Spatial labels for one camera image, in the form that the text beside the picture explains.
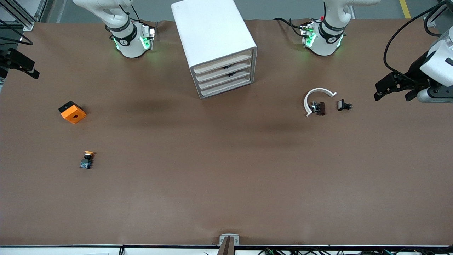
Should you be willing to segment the orange push button switch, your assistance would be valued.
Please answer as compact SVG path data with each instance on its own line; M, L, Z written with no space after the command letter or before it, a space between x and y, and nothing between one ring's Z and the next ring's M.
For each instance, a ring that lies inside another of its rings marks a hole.
M79 164L79 168L91 169L92 165L93 165L93 158L94 158L95 154L96 154L95 152L85 151L84 158L82 158L82 160Z

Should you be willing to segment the beige drawer with button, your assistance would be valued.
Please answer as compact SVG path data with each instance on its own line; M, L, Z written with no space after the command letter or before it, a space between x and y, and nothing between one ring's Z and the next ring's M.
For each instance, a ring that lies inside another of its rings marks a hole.
M208 63L201 64L199 66L194 66L193 71L195 74L204 74L209 71L214 71L215 69L222 69L225 66L233 65L235 63L241 62L243 60L248 60L252 57L252 50L243 51L232 56L228 56L222 59L214 60Z

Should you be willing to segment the white drawer cabinet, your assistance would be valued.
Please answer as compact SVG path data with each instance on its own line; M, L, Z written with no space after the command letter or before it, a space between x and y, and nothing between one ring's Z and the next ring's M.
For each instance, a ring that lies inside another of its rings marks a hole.
M247 50L253 51L250 78L254 82L257 45L234 0L182 0L171 9L198 95L194 66Z

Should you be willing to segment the dark brown small component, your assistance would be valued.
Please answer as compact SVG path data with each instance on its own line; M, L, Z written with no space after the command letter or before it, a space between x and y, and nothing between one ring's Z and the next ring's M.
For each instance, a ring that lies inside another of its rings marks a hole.
M309 105L309 107L310 107L312 113L315 113L316 115L324 116L326 114L324 102L317 103L317 102L313 101L311 103L311 105Z

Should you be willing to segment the orange and black box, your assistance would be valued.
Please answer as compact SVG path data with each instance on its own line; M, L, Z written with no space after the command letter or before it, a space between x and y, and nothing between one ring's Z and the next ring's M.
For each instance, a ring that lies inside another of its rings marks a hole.
M63 106L58 108L63 119L70 123L76 124L82 119L86 118L86 112L73 101L65 103Z

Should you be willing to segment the metal connector plate green lights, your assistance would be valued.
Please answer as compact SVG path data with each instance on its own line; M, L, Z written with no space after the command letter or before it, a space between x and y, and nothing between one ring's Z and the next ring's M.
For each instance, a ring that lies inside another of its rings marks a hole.
M144 50L152 50L155 36L155 28L148 25L141 25L141 42Z
M311 48L315 39L315 22L310 21L300 25L302 44L304 48Z

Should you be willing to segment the aluminium frame profile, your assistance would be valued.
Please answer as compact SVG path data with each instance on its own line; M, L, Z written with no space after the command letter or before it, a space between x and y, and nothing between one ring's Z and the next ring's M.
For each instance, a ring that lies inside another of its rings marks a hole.
M40 22L49 0L0 0L0 20L23 31L32 31Z
M437 5L432 7L432 9L427 13L423 18L426 26L428 28L436 27L436 21L442 14L447 13L450 10L450 5L452 4L451 0L437 0Z

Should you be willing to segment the grey metal bracket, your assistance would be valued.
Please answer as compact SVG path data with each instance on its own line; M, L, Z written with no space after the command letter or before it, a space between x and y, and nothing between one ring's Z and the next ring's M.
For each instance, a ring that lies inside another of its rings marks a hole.
M223 241L228 239L234 246L240 245L239 235L234 233L225 233L219 236L219 245L222 245Z

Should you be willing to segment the white table frame rail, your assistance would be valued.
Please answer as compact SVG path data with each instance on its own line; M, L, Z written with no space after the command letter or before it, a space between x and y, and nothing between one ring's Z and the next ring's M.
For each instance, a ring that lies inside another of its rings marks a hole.
M0 255L217 255L218 245L0 245ZM453 245L239 245L235 255L453 255Z

